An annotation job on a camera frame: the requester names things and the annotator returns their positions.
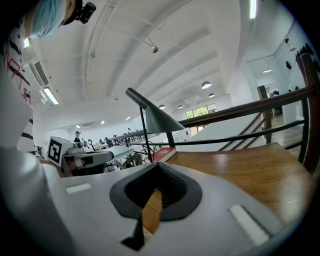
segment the ceiling beam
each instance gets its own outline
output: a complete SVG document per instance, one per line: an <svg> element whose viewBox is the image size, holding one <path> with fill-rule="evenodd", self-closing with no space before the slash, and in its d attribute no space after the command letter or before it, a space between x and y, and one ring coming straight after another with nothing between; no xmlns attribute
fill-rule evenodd
<svg viewBox="0 0 320 256"><path fill-rule="evenodd" d="M220 72L220 69L219 69L219 68L212 69L212 70L208 71L207 73L204 73L204 74L201 74L201 75L197 76L197 77L195 78L195 80L199 81L199 80L201 80L201 79L205 79L205 78L207 78L208 76L212 76L212 75L214 75L214 74L216 74L216 73L218 73L218 72ZM177 94L177 93L180 92L181 90L184 90L185 88L187 88L188 86L190 86L190 85L192 85L192 84L194 84L194 83L195 83L195 82L193 81L193 79L190 79L188 82L185 82L185 83L183 83L183 84L179 84L179 85L178 85L178 88L179 88L179 89L177 89L177 86L175 86L175 88L171 89L170 91L168 91L168 92L166 92L166 93L164 93L164 94L162 94L162 95L159 95L159 96L156 98L156 101L158 102L158 101L163 100L163 99L165 99L166 97L168 97L168 96L170 96L170 95L172 95L172 94Z"/></svg>
<svg viewBox="0 0 320 256"><path fill-rule="evenodd" d="M190 64L187 67L185 67L184 68L185 72L183 70L178 70L176 73L174 73L173 75L168 77L162 83L158 84L155 87L154 91L150 91L150 92L146 93L145 97L150 97L151 95L155 94L157 91L159 91L163 87L167 86L169 83L171 83L172 81L176 80L177 78L183 76L184 74L186 74L190 70L202 65L203 63L209 62L209 61L211 61L211 60L213 60L213 59L215 59L217 57L218 57L218 55L216 54L216 52L211 52L211 53L207 54L206 56L204 56L204 57L198 59L197 61L193 62L193 64Z"/></svg>
<svg viewBox="0 0 320 256"><path fill-rule="evenodd" d="M210 31L204 27L203 29L197 31L193 35L189 36L185 41L180 43L179 48L174 47L170 50L167 55L172 58L173 56L177 55L183 49L187 48L188 46L192 45L193 43L199 41L200 39L206 37L210 34ZM132 86L133 89L138 89L157 69L159 69L163 64L165 64L169 59L166 56L162 56L155 64L153 68L149 68L139 79L139 81Z"/></svg>
<svg viewBox="0 0 320 256"><path fill-rule="evenodd" d="M103 9L96 21L96 24L93 28L89 45L88 45L88 57L84 58L83 63L83 72L85 73L85 77L82 79L82 94L85 102L88 101L88 85L91 84L91 78L95 63L95 57L97 53L97 49L99 47L99 42L101 40L102 34L104 32L104 28L109 25L109 22L112 16L115 13L115 7L110 6L113 0L107 0L103 6Z"/></svg>
<svg viewBox="0 0 320 256"><path fill-rule="evenodd" d="M181 7L185 6L186 4L192 2L193 0L175 0L173 3L169 3L166 5L163 9L161 9L158 13L159 15L156 16L154 20L151 20L150 22L154 24L155 26L159 26L162 22L164 22L170 14L173 12L179 10ZM139 36L137 36L140 40L135 40L133 43L132 47L129 49L127 54L125 55L125 60L122 61L119 64L119 67L117 68L117 71L112 77L112 84L110 87L107 89L107 96L109 96L112 91L115 89L117 82L122 74L122 72L125 70L127 64L129 63L130 59L132 56L135 54L135 52L138 50L140 47L141 43L144 42L147 38L146 35L151 34L151 32L154 30L154 26L146 24L143 26L141 29Z"/></svg>

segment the book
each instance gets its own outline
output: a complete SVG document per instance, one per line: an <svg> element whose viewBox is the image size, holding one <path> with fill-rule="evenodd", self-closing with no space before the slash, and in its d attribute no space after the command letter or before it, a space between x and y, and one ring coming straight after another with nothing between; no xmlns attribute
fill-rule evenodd
<svg viewBox="0 0 320 256"><path fill-rule="evenodd" d="M175 147L163 147L154 154L154 162L165 162L176 153Z"/></svg>

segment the person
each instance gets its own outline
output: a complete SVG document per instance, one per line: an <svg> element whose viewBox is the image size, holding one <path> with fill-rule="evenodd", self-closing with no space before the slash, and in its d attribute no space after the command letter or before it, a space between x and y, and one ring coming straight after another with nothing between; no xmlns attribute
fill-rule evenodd
<svg viewBox="0 0 320 256"><path fill-rule="evenodd" d="M81 139L81 144L86 148L88 143L82 138Z"/></svg>
<svg viewBox="0 0 320 256"><path fill-rule="evenodd" d="M53 33L60 25L74 21L76 13L82 8L82 0L39 0L21 17L11 30L3 47L0 48L3 62L12 85L21 93L24 100L31 105L30 82L22 62L24 41L28 38L42 38ZM26 124L18 141L17 148L23 152L35 155L33 140L33 117ZM41 163L50 164L59 168L51 161L40 159Z"/></svg>
<svg viewBox="0 0 320 256"><path fill-rule="evenodd" d="M74 138L73 142L76 142L76 143L80 142L81 143L81 140L80 140L79 136L80 136L80 132L76 131L75 132L75 138Z"/></svg>
<svg viewBox="0 0 320 256"><path fill-rule="evenodd" d="M111 140L108 139L108 137L104 138L105 143L107 143L109 145L109 147L113 147L114 145L112 144Z"/></svg>

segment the wooden object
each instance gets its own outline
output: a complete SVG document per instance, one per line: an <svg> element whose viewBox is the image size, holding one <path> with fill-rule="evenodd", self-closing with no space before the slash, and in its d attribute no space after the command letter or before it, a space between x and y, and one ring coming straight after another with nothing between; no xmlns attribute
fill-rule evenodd
<svg viewBox="0 0 320 256"><path fill-rule="evenodd" d="M257 100L247 104L230 107L228 109L220 110L215 113L205 114L190 119L179 121L184 127L203 126L210 123L225 121L229 119L239 118L254 113L263 112L266 110L280 107L290 103L298 102L302 99L307 99L313 96L316 89L314 86L302 88L292 92L288 92L277 97Z"/></svg>
<svg viewBox="0 0 320 256"><path fill-rule="evenodd" d="M315 188L307 170L278 143L223 152L177 152L167 163L232 182L269 207L285 225L305 212ZM152 206L143 210L155 216L158 199L152 196ZM154 233L159 219L152 216L151 221L143 214L143 226Z"/></svg>
<svg viewBox="0 0 320 256"><path fill-rule="evenodd" d="M309 98L310 132L303 162L304 167L313 174L320 157L320 81L309 54L301 55L296 61L303 75L306 88L315 88L314 97Z"/></svg>
<svg viewBox="0 0 320 256"><path fill-rule="evenodd" d="M264 85L258 86L257 90L259 93L260 100L268 99L268 95L267 95L266 88ZM265 120L264 121L264 129L270 129L271 128L270 109L268 109L267 111L264 111L262 114L263 114L263 119ZM264 135L267 144L271 143L271 136L272 136L271 133Z"/></svg>

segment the wooden table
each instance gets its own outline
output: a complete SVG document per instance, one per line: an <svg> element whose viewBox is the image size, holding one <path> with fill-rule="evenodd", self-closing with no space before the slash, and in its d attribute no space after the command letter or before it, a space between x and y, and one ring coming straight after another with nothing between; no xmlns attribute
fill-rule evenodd
<svg viewBox="0 0 320 256"><path fill-rule="evenodd" d="M234 183L269 207L285 225L304 213L315 189L307 170L278 143L220 152L177 152L167 163ZM161 194L155 193L142 212L143 226L152 234L160 211Z"/></svg>

